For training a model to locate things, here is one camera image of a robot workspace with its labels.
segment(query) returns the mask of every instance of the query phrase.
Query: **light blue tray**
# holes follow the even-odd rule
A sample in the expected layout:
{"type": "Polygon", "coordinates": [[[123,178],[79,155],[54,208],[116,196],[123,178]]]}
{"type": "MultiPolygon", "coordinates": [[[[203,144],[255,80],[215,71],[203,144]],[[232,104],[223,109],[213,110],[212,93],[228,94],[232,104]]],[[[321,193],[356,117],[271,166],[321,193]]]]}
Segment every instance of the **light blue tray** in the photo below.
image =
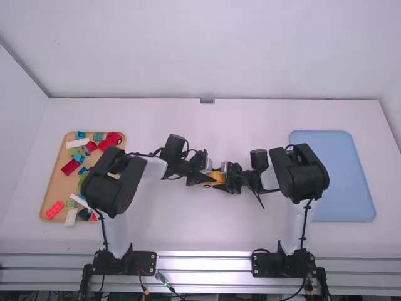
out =
{"type": "Polygon", "coordinates": [[[313,221],[373,221],[375,205],[348,132],[295,130],[289,141],[309,144],[329,173],[330,185],[323,191],[313,221]]]}

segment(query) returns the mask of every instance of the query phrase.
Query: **green lego brick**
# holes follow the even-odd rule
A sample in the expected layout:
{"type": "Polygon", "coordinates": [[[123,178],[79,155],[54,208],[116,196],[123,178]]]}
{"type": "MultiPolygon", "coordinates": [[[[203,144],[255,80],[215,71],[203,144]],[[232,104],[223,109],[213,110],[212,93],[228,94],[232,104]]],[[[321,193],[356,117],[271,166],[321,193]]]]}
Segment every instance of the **green lego brick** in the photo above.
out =
{"type": "Polygon", "coordinates": [[[84,171],[84,172],[82,172],[81,179],[80,179],[80,181],[78,182],[78,186],[79,186],[79,187],[82,186],[83,181],[85,180],[85,178],[86,178],[88,175],[89,175],[89,171],[84,171]]]}
{"type": "Polygon", "coordinates": [[[70,155],[70,157],[74,158],[75,154],[79,154],[80,153],[80,149],[77,147],[73,147],[72,149],[68,149],[68,154],[70,155]]]}
{"type": "Polygon", "coordinates": [[[73,209],[75,207],[76,207],[76,203],[73,199],[69,199],[68,201],[65,201],[65,208],[73,209]]]}
{"type": "Polygon", "coordinates": [[[95,142],[102,141],[104,135],[104,133],[93,133],[93,140],[95,142]]]}

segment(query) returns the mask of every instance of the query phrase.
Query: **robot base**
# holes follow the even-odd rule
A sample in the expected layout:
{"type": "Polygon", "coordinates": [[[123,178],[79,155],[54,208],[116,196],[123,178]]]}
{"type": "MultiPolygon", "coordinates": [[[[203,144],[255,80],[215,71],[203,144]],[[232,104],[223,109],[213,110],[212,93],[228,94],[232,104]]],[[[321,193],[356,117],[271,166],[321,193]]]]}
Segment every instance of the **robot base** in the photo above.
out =
{"type": "Polygon", "coordinates": [[[277,253],[253,253],[252,276],[256,278],[304,278],[316,274],[315,257],[305,249],[286,255],[278,241],[277,253]]]}
{"type": "Polygon", "coordinates": [[[121,259],[114,258],[106,250],[95,253],[92,275],[141,275],[152,276],[156,273],[157,254],[155,252],[132,251],[132,245],[121,259]]]}

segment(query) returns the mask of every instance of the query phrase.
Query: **lego brick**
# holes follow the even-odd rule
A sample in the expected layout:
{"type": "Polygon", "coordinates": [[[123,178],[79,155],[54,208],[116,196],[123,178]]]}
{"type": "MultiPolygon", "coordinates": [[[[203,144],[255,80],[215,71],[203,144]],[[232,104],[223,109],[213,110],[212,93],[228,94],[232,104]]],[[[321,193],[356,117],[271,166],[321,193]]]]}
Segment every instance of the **lego brick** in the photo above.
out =
{"type": "Polygon", "coordinates": [[[87,169],[86,167],[82,167],[82,168],[80,169],[80,171],[78,171],[78,175],[82,176],[83,172],[84,172],[84,171],[88,171],[88,170],[89,170],[89,169],[87,169]]]}
{"type": "Polygon", "coordinates": [[[81,189],[78,191],[78,196],[79,196],[81,199],[86,200],[86,197],[84,197],[84,196],[82,195],[82,193],[81,193],[81,189]]]}
{"type": "Polygon", "coordinates": [[[90,221],[98,221],[98,218],[96,217],[96,214],[92,211],[92,214],[90,215],[90,221]]]}
{"type": "Polygon", "coordinates": [[[49,210],[46,211],[45,215],[48,219],[54,218],[57,213],[59,213],[64,208],[64,203],[61,201],[57,201],[49,210]]]}
{"type": "Polygon", "coordinates": [[[72,159],[70,162],[65,164],[62,168],[61,171],[65,173],[66,176],[71,174],[75,169],[77,169],[81,164],[77,161],[72,159]]]}
{"type": "Polygon", "coordinates": [[[113,146],[120,144],[123,141],[123,137],[116,132],[109,132],[106,135],[106,140],[113,146]]]}
{"type": "Polygon", "coordinates": [[[89,141],[86,145],[82,147],[85,155],[89,156],[93,151],[98,149],[98,145],[93,141],[89,141]]]}
{"type": "Polygon", "coordinates": [[[89,175],[89,171],[84,171],[84,172],[82,172],[81,179],[80,179],[80,181],[78,182],[78,186],[79,186],[79,187],[82,186],[83,181],[85,181],[85,179],[86,179],[86,177],[87,177],[88,175],[89,175]]]}
{"type": "Polygon", "coordinates": [[[83,198],[76,196],[75,194],[71,193],[70,194],[70,198],[73,199],[74,201],[76,201],[78,204],[81,204],[82,206],[84,206],[85,208],[90,209],[87,201],[85,201],[83,198]]]}
{"type": "Polygon", "coordinates": [[[80,153],[80,149],[77,148],[77,147],[73,147],[72,149],[69,149],[69,150],[68,150],[68,154],[69,154],[72,158],[74,158],[74,155],[75,155],[75,154],[79,154],[79,153],[80,153]]]}
{"type": "Polygon", "coordinates": [[[83,163],[83,161],[85,161],[85,156],[82,154],[75,154],[74,155],[74,160],[78,161],[80,164],[83,163]]]}
{"type": "Polygon", "coordinates": [[[93,134],[93,140],[96,142],[102,141],[103,140],[104,133],[94,133],[93,134]]]}
{"type": "Polygon", "coordinates": [[[110,141],[108,140],[103,140],[99,142],[99,149],[104,152],[105,150],[107,150],[110,146],[112,146],[112,144],[110,143],[110,141]]]}
{"type": "Polygon", "coordinates": [[[78,208],[73,208],[68,210],[67,217],[65,219],[65,225],[67,227],[73,226],[75,224],[76,214],[78,213],[78,208]]]}
{"type": "Polygon", "coordinates": [[[76,140],[78,140],[78,139],[84,139],[84,138],[86,138],[86,133],[85,133],[85,132],[77,131],[77,132],[75,133],[75,139],[76,139],[76,140]]]}
{"type": "Polygon", "coordinates": [[[65,148],[72,149],[73,147],[80,147],[80,146],[87,144],[88,142],[89,142],[89,138],[65,142],[65,148]]]}
{"type": "Polygon", "coordinates": [[[65,201],[65,208],[73,209],[75,207],[76,207],[76,202],[73,199],[69,199],[68,201],[65,201]]]}

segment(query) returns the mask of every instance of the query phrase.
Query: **aluminum rail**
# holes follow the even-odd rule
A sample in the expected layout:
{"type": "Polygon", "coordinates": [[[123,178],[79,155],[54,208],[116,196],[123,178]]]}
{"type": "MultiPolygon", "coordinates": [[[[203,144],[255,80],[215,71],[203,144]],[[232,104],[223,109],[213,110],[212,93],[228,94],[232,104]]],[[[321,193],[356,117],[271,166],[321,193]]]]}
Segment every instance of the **aluminum rail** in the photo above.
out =
{"type": "MultiPolygon", "coordinates": [[[[157,253],[157,270],[179,293],[289,294],[301,285],[301,279],[253,278],[248,252],[157,253]]],[[[77,291],[83,265],[92,261],[87,254],[0,254],[0,290],[77,291]]],[[[316,257],[316,265],[326,268],[332,295],[401,295],[401,258],[316,257]]],[[[90,290],[101,281],[93,276],[90,290]]],[[[151,292],[169,292],[154,277],[143,282],[151,292]]],[[[142,290],[136,276],[106,276],[103,291],[142,290]]]]}

